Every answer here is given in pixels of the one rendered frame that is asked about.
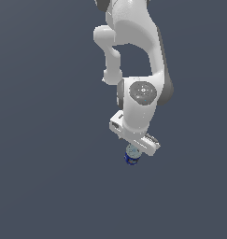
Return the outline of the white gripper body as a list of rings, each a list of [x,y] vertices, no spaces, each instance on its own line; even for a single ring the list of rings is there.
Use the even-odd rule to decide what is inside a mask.
[[[144,152],[153,156],[155,151],[161,147],[161,144],[150,134],[143,133],[139,138],[134,134],[126,134],[123,129],[123,112],[118,111],[109,121],[109,129],[119,138],[122,138]]]

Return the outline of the blue can with silver lid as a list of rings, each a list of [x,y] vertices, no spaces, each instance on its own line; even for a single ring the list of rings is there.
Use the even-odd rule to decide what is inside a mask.
[[[129,165],[136,165],[142,155],[142,152],[132,144],[126,147],[124,159]]]

